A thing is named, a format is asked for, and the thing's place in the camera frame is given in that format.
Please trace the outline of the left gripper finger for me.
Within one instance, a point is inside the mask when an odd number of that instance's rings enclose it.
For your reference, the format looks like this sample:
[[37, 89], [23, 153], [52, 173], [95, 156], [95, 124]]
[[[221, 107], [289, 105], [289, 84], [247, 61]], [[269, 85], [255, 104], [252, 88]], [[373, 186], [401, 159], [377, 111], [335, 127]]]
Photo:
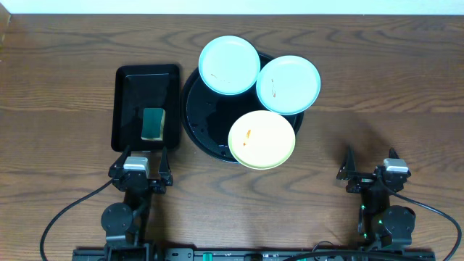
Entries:
[[161, 178], [170, 178], [170, 166], [167, 159], [167, 148], [165, 146], [162, 149], [158, 173]]
[[116, 159], [116, 161], [110, 167], [111, 171], [120, 171], [123, 169], [123, 165], [127, 158], [131, 156], [131, 148], [126, 146], [122, 154]]

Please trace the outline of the green yellow sponge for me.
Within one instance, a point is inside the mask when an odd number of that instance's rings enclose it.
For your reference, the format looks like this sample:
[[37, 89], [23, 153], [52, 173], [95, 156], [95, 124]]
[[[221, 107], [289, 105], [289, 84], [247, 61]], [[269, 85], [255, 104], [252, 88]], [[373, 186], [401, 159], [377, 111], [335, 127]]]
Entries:
[[165, 125], [163, 108], [145, 108], [142, 120], [141, 139], [145, 141], [162, 141]]

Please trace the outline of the yellow plate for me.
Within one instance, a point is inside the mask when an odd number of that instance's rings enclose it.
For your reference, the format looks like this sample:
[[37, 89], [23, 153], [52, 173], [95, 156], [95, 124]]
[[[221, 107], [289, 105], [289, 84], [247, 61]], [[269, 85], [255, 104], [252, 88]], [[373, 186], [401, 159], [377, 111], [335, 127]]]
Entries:
[[289, 121], [267, 110], [242, 115], [228, 134], [228, 147], [235, 160], [255, 170], [282, 165], [295, 144], [296, 134]]

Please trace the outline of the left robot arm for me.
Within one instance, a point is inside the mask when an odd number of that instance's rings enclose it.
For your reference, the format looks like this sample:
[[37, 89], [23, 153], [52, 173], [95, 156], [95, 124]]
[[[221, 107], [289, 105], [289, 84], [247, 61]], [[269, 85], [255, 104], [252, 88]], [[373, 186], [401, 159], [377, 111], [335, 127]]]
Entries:
[[122, 202], [108, 206], [101, 215], [101, 226], [106, 233], [104, 261], [155, 261], [162, 258], [155, 244], [145, 240], [149, 213], [154, 194], [164, 194], [173, 185], [167, 160], [167, 149], [162, 149], [159, 178], [149, 177], [146, 157], [133, 157], [126, 147], [109, 168], [111, 184], [125, 194]]

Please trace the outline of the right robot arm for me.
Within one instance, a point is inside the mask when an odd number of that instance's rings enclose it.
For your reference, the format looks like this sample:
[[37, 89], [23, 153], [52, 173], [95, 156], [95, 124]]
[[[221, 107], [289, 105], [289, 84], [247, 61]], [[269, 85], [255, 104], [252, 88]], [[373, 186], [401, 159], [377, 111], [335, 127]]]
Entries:
[[348, 148], [336, 178], [347, 182], [346, 192], [361, 196], [357, 229], [365, 239], [361, 250], [402, 252], [412, 244], [414, 211], [390, 204], [390, 196], [401, 191], [410, 176], [407, 163], [393, 148], [371, 173], [357, 170], [355, 154]]

